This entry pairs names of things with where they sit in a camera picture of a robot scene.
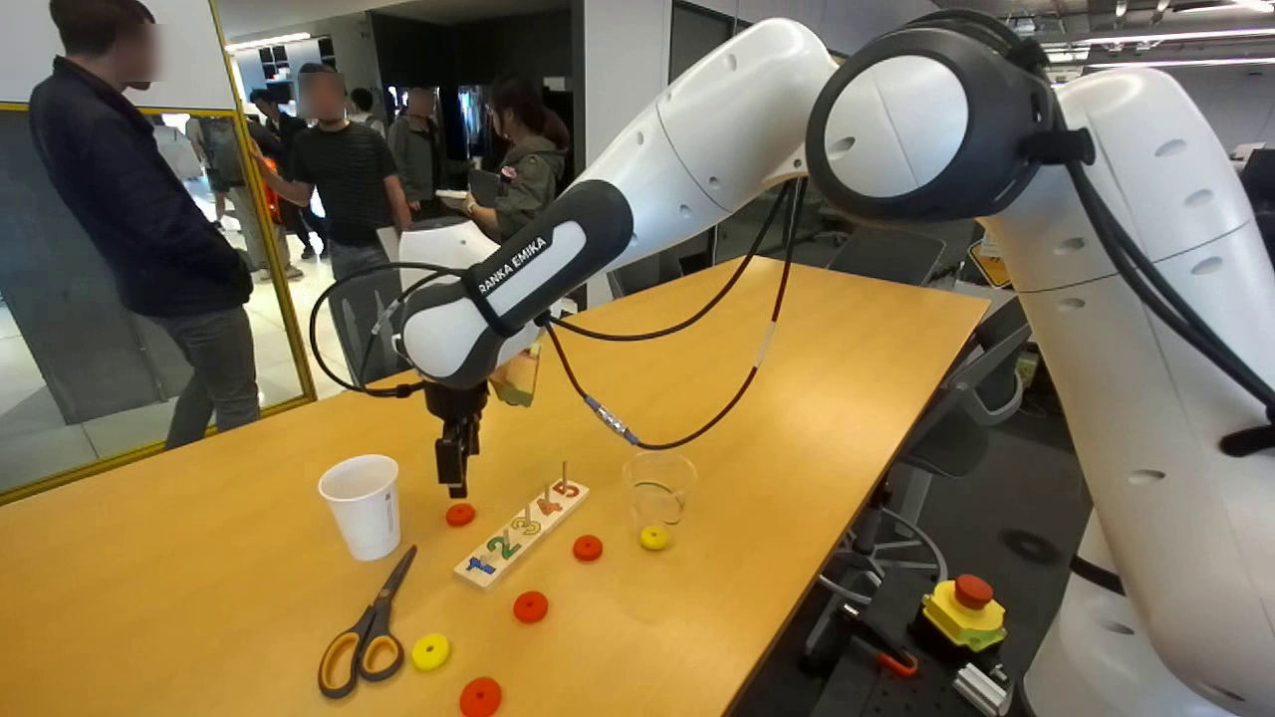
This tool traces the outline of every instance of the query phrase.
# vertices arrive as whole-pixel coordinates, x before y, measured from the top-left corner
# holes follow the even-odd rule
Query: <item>person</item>
[[[192,362],[169,445],[259,416],[251,270],[162,163],[151,120],[126,104],[130,80],[109,76],[109,10],[134,0],[52,0],[62,38],[52,76],[32,87],[32,140],[52,187],[117,273],[126,310],[159,321]]]
[[[409,225],[405,189],[392,141],[345,120],[345,84],[327,63],[300,70],[313,125],[293,140],[289,176],[280,195],[308,205],[309,189],[327,205],[327,260],[340,291],[331,318],[354,383],[401,368],[401,357],[376,342],[380,314],[400,297],[392,252]]]
[[[401,169],[401,187],[409,199],[409,214],[428,218],[439,214],[439,187],[442,187],[442,131],[433,120],[433,90],[429,87],[405,87],[405,107],[392,125],[392,149]]]
[[[365,123],[372,131],[385,135],[385,123],[372,107],[376,107],[372,87],[354,87],[349,90],[349,123]]]
[[[519,234],[559,195],[564,169],[564,123],[546,107],[530,80],[499,80],[486,94],[486,120],[509,141],[493,199],[465,199],[465,214],[491,234]]]
[[[268,163],[264,159],[259,163],[268,169],[287,169],[289,141],[308,131],[308,123],[287,114],[280,107],[280,94],[268,87],[255,87],[247,99],[264,114],[264,123],[251,125],[251,140],[268,153]],[[309,205],[280,204],[276,222],[281,234],[293,234],[301,241],[301,260],[313,260],[309,230],[320,225],[320,218],[309,218]]]

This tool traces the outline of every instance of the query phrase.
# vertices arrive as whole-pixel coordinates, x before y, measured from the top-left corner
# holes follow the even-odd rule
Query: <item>red game piece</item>
[[[493,678],[475,678],[463,687],[463,717],[493,717],[493,710],[502,710],[502,684]]]
[[[596,533],[582,533],[582,538],[574,538],[570,553],[579,560],[596,560],[601,556],[601,538]]]
[[[534,625],[534,619],[542,619],[546,613],[551,613],[551,596],[546,596],[542,589],[519,593],[514,615],[519,615],[523,625]]]
[[[446,524],[469,524],[479,516],[479,509],[469,503],[454,503],[446,509]]]

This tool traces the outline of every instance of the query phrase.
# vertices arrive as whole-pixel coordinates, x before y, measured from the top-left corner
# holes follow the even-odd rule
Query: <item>yellow game piece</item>
[[[675,545],[675,533],[664,524],[640,524],[637,541],[647,553],[664,553]]]
[[[428,631],[409,643],[409,666],[422,670],[422,671],[433,671],[442,670],[449,657],[449,639],[446,631]]]

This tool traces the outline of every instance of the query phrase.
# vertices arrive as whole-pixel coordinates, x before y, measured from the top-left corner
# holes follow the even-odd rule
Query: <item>yellow table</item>
[[[649,436],[713,415],[756,355],[778,261],[698,331],[649,345],[564,339],[596,396]],[[724,265],[595,310],[640,331],[688,314]],[[0,509],[0,712],[458,712],[499,678],[502,712],[722,712],[764,657],[818,566],[967,342],[981,297],[799,265],[754,394],[683,457],[698,492],[675,548],[632,538],[620,464],[637,452],[570,394],[554,355],[530,411],[491,407],[469,460],[479,523],[449,528],[433,480],[439,420],[422,396],[327,396]],[[393,602],[409,643],[446,631],[442,671],[409,666],[321,700],[313,662],[376,596],[393,556],[354,566],[313,492],[321,464],[380,451],[401,460],[401,533],[420,545]],[[542,480],[595,492],[493,589],[454,560]],[[579,533],[605,556],[574,560]],[[523,589],[551,593],[519,625]]]

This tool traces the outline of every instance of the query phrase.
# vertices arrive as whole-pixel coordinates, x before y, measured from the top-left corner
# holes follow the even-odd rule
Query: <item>white robotic arm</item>
[[[1088,556],[1123,589],[1073,577],[1040,647],[1046,670],[1028,678],[1034,710],[1271,712],[1275,460],[1220,452],[1226,430],[1267,420],[1254,386],[1275,376],[1275,325],[1260,318],[1275,306],[1271,260],[1226,149],[1175,80],[1108,70],[1050,87],[1040,63],[1034,42],[963,10],[923,17],[839,68],[799,23],[754,23],[530,230],[463,281],[414,291],[401,345],[429,383],[483,386],[582,280],[799,169],[866,218],[983,218],[1064,396],[1097,503],[1088,545],[1108,538]],[[1119,230],[1145,261],[1114,252]],[[1165,281],[1139,297],[1149,265]]]

